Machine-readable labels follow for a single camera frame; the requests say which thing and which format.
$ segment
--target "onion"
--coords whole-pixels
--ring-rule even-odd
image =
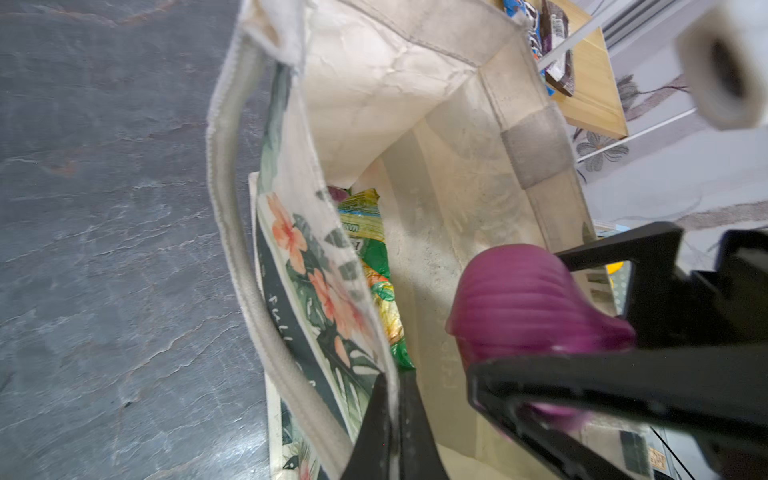
[[[588,302],[560,259],[524,244],[491,248],[469,262],[445,329],[456,337],[465,369],[517,355],[627,350],[635,338],[629,323]],[[531,407],[560,429],[588,419],[568,407]]]

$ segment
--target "white roll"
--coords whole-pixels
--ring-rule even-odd
[[[699,115],[721,130],[768,124],[768,0],[725,0],[677,37]]]

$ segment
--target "dark gray countertop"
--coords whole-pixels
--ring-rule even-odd
[[[267,478],[205,184],[236,11],[0,3],[0,478]],[[243,118],[243,200],[265,106]]]

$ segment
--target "tote bag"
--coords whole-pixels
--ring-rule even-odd
[[[444,330],[477,253],[563,250],[594,234],[526,28],[523,15],[476,0],[243,0],[210,104],[208,180],[269,379],[273,478],[339,478],[381,372],[397,435],[397,370],[328,185],[380,196],[408,349],[449,474],[553,478],[469,407]],[[265,74],[252,263],[234,190],[237,130]],[[549,190],[575,199],[566,227],[548,220]]]

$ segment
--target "white rod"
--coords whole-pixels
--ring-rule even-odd
[[[595,155],[601,154],[601,153],[603,153],[606,150],[610,150],[611,148],[616,147],[617,145],[626,144],[628,141],[634,140],[635,138],[638,138],[638,137],[642,137],[646,133],[652,132],[652,131],[656,130],[657,128],[662,128],[664,125],[669,125],[669,124],[671,124],[674,121],[680,120],[683,117],[687,117],[688,115],[694,113],[695,111],[696,111],[695,107],[691,108],[690,110],[686,110],[683,113],[677,114],[677,115],[675,115],[672,118],[668,118],[665,121],[659,122],[659,123],[655,124],[652,127],[648,127],[645,130],[638,131],[636,134],[632,134],[629,137],[622,138],[621,140],[619,140],[617,142],[614,142],[614,143],[612,143],[612,144],[610,144],[610,145],[608,145],[606,147],[602,147],[600,150],[596,150],[596,151],[592,152],[591,154],[586,154],[583,157],[577,159],[576,163],[579,164],[579,163],[587,160],[589,157],[594,157]]]
[[[544,70],[550,65],[550,63],[557,60],[558,57],[565,55],[566,51],[572,49],[574,45],[584,40],[584,37],[592,33],[593,30],[595,30],[603,23],[603,21],[608,20],[611,16],[613,16],[615,12],[613,12],[611,6],[613,6],[614,3],[620,1],[621,0],[613,0],[608,5],[606,5],[605,8],[594,14],[594,17],[590,18],[589,22],[585,23],[573,35],[569,35],[565,41],[563,41],[563,43],[553,48],[545,56],[541,57],[536,63],[536,68],[539,71]]]

